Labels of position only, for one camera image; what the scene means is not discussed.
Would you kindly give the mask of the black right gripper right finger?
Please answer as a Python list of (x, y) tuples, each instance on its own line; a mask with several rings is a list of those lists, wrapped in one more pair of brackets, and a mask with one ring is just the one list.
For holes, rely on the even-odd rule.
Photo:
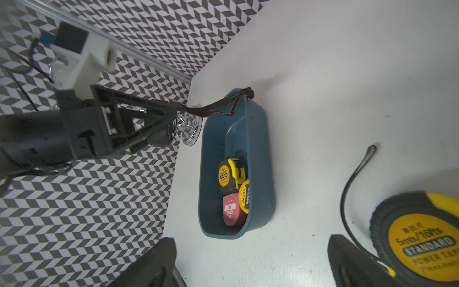
[(398, 287), (383, 266), (361, 251), (345, 236), (333, 234), (328, 243), (328, 258), (338, 287)]

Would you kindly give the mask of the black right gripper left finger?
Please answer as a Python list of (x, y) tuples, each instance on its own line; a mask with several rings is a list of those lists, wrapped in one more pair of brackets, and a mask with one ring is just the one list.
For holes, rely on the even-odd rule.
[(174, 239), (162, 238), (131, 263), (108, 287), (173, 287), (176, 257)]

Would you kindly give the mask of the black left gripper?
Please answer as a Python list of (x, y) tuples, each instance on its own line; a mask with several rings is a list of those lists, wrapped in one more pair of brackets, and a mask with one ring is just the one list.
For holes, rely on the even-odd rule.
[(63, 126), (76, 159), (101, 159), (151, 146), (168, 146), (178, 113), (160, 100), (138, 98), (106, 88), (90, 87), (92, 99), (74, 90), (57, 91)]

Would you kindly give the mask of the black yellow standard tape measure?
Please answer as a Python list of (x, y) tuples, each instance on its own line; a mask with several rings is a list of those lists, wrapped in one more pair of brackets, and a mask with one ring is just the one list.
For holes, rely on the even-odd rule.
[(370, 219), (368, 251), (347, 222), (345, 202), (353, 181), (373, 158), (371, 145), (344, 186), (339, 212), (350, 239), (389, 275), (407, 287), (456, 287), (459, 284), (459, 201), (424, 190), (408, 191), (382, 201)]

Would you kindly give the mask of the pink tape measure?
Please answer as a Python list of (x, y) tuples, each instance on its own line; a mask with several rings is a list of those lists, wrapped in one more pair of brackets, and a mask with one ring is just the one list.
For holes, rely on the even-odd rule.
[(239, 203), (239, 194), (231, 193), (223, 197), (223, 220), (228, 227), (242, 227), (247, 214)]

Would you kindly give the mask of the yellow deli tape measure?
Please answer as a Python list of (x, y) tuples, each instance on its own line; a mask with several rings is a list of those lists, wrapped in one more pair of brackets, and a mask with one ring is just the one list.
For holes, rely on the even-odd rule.
[(239, 189), (238, 200), (239, 200), (240, 209), (245, 214), (248, 214), (249, 208), (250, 208), (250, 190), (249, 190), (249, 180), (248, 179), (242, 183)]

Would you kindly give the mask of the small yellow black tape measure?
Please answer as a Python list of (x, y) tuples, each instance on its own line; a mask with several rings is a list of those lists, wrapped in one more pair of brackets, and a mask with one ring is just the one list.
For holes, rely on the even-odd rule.
[(219, 165), (218, 186), (223, 196), (236, 193), (247, 180), (247, 165), (242, 157), (224, 158)]

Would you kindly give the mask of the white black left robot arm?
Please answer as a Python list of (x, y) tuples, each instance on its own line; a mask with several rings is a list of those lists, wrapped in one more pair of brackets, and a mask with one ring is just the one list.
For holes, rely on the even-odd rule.
[(61, 90), (58, 109), (1, 116), (1, 173), (61, 168), (70, 161), (166, 147), (180, 105), (92, 85), (93, 99)]

